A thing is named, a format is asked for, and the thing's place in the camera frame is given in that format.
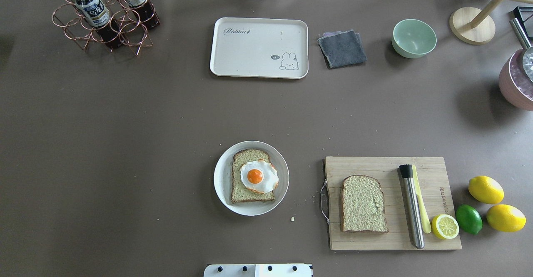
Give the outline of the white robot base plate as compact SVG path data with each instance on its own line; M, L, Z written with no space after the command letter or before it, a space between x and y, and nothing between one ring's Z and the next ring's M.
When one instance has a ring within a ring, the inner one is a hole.
M212 264L206 266L204 277L312 277L311 264Z

